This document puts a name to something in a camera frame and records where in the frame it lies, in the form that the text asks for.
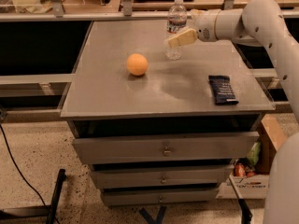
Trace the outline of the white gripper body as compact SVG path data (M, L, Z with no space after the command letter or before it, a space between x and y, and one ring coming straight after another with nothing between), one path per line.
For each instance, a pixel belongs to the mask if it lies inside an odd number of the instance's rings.
M206 12L200 16L193 17L195 30L201 41L215 42L217 40L215 27L218 13L219 11L217 9L206 10Z

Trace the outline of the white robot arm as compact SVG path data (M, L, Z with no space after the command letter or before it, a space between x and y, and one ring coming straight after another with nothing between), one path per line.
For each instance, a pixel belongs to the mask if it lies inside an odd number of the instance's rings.
M165 40L169 48L230 40L265 48L299 120L299 43L289 32L275 0L251 0L228 10L192 10L193 28L183 28ZM299 133L278 149L269 175L263 224L299 224Z

